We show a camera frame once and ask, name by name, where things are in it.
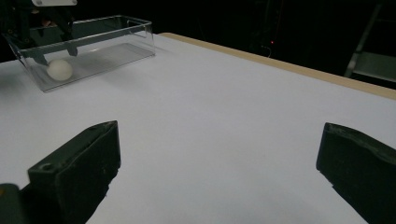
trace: white ball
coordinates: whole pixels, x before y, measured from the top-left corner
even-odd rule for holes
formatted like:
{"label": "white ball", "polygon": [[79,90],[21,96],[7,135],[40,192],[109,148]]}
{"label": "white ball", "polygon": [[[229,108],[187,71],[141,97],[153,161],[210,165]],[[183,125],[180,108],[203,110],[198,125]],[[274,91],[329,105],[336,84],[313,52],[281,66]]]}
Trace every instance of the white ball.
{"label": "white ball", "polygon": [[65,60],[55,59],[49,62],[47,73],[57,81],[65,81],[73,75],[73,67]]}

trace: table edge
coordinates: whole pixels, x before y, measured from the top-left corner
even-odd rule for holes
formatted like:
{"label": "table edge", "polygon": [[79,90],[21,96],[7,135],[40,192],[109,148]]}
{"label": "table edge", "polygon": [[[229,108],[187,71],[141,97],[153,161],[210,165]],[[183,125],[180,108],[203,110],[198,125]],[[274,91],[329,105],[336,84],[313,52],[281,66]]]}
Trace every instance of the table edge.
{"label": "table edge", "polygon": [[323,81],[331,82],[333,84],[337,84],[340,86],[348,87],[350,89],[368,92],[374,95],[386,97],[392,100],[396,100],[396,90],[377,86],[371,83],[366,83],[362,81],[358,81],[355,79],[351,79],[348,77],[340,77],[337,75],[333,75],[326,72],[321,72],[319,70],[303,67],[300,65],[292,64],[292,63],[285,63],[279,60],[263,57],[261,55],[245,52],[239,49],[231,49],[221,45],[212,44],[209,42],[205,42],[202,40],[190,38],[184,35],[177,35],[174,33],[160,33],[159,35],[165,36],[168,38],[172,38],[175,40],[179,40],[185,43],[193,44],[199,47],[213,49],[219,52],[227,53],[239,58],[247,59],[256,63],[263,63],[267,64],[276,68],[280,68],[283,70],[291,71],[293,73],[297,73],[299,75],[313,77],[316,79],[320,79]]}

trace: transparent plastic bin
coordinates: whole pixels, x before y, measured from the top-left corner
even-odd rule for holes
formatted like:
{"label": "transparent plastic bin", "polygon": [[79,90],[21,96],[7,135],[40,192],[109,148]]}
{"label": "transparent plastic bin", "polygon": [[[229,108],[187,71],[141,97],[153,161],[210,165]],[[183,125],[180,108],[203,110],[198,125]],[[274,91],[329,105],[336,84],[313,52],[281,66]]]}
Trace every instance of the transparent plastic bin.
{"label": "transparent plastic bin", "polygon": [[[117,15],[75,21],[73,39],[63,41],[62,35],[57,26],[32,28],[30,36],[37,47],[29,49],[19,48],[12,36],[4,35],[43,92],[155,55],[152,24],[137,18]],[[70,78],[57,80],[49,76],[49,63],[56,59],[72,66]]]}

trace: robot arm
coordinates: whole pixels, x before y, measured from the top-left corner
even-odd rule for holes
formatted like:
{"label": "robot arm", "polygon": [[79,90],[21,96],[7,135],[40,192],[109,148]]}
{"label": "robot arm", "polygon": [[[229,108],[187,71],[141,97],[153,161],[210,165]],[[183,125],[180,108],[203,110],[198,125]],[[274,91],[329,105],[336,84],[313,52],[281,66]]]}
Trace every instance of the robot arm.
{"label": "robot arm", "polygon": [[64,41],[70,40],[74,18],[67,7],[76,4],[77,0],[0,0],[0,31],[12,35],[25,48],[34,47],[29,18],[32,12],[39,11],[63,31]]}
{"label": "robot arm", "polygon": [[82,131],[32,166],[23,189],[0,184],[0,223],[86,223],[119,171],[118,127],[111,120]]}

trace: white surface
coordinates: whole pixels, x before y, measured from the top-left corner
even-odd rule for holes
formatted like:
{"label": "white surface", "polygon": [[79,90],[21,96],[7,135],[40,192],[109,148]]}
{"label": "white surface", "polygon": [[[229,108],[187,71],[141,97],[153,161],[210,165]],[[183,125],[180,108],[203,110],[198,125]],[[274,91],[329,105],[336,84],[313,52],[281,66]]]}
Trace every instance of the white surface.
{"label": "white surface", "polygon": [[89,223],[365,223],[316,170],[325,122],[396,147],[396,101],[154,36],[156,56],[43,93],[0,64],[0,181],[117,120],[121,168]]}

